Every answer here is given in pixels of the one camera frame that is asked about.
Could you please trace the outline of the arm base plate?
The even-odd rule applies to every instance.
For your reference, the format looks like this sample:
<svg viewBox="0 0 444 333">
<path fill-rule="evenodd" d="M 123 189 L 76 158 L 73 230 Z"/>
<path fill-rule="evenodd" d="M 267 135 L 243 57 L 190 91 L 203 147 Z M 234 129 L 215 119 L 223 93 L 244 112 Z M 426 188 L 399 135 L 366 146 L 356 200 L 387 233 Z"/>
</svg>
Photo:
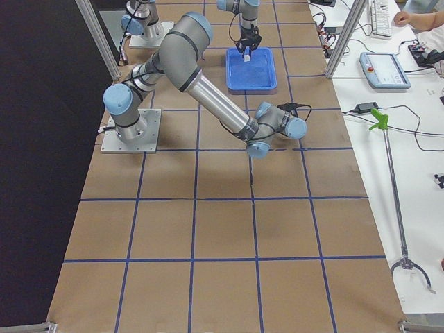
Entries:
<svg viewBox="0 0 444 333">
<path fill-rule="evenodd" d="M 158 48 L 164 36 L 174 27 L 174 22 L 158 21 L 156 24 L 149 25 L 141 35 L 132 35 L 129 47 L 136 49 Z"/>
<path fill-rule="evenodd" d="M 156 153 L 161 124 L 161 109 L 139 108 L 139 120 L 131 127 L 118 127 L 109 116 L 101 145 L 102 153 Z"/>
</svg>

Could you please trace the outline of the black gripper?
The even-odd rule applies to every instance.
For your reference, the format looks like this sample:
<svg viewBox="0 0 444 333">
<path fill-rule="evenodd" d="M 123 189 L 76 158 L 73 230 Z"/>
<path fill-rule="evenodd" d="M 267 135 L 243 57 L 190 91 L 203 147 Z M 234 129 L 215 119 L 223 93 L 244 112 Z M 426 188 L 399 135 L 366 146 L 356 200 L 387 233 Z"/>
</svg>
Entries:
<svg viewBox="0 0 444 333">
<path fill-rule="evenodd" d="M 248 54 L 251 54 L 257 49 L 261 43 L 261 35 L 259 34 L 259 28 L 250 25 L 250 28 L 241 27 L 240 40 L 235 42 L 236 49 L 241 55 L 245 55 L 246 48 L 248 47 Z"/>
</svg>

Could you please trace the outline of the person hand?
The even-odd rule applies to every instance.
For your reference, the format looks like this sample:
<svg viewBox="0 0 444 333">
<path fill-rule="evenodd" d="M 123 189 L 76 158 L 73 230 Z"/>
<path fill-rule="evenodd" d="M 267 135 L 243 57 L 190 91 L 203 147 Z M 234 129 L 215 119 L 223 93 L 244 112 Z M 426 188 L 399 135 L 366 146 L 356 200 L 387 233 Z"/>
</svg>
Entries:
<svg viewBox="0 0 444 333">
<path fill-rule="evenodd" d="M 414 25 L 416 22 L 416 14 L 400 11 L 394 16 L 393 22 L 396 26 Z"/>
</svg>

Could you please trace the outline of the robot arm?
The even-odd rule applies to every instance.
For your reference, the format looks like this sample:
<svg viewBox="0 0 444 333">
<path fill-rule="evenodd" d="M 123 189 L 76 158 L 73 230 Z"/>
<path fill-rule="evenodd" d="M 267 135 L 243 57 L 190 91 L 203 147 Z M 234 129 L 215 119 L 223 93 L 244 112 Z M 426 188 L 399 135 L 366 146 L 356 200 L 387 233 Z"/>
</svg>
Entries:
<svg viewBox="0 0 444 333">
<path fill-rule="evenodd" d="M 257 20 L 259 1 L 217 1 L 217 8 L 231 12 L 241 21 L 240 37 L 232 39 L 235 49 L 248 61 L 262 41 Z M 185 13 L 170 30 L 160 21 L 155 1 L 128 1 L 121 18 L 124 33 L 154 43 L 162 49 L 190 46 L 196 57 L 208 47 L 213 39 L 211 24 L 197 12 Z"/>
<path fill-rule="evenodd" d="M 259 105 L 255 116 L 250 117 L 205 77 L 198 59 L 212 38 L 208 20 L 200 13 L 187 12 L 145 63 L 136 65 L 124 81 L 105 90 L 105 109 L 122 141 L 129 142 L 145 134 L 148 124 L 142 120 L 138 107 L 163 76 L 210 111 L 228 132 L 245 142 L 250 157 L 265 157 L 276 134 L 290 139 L 306 135 L 307 124 L 303 119 L 266 101 Z"/>
</svg>

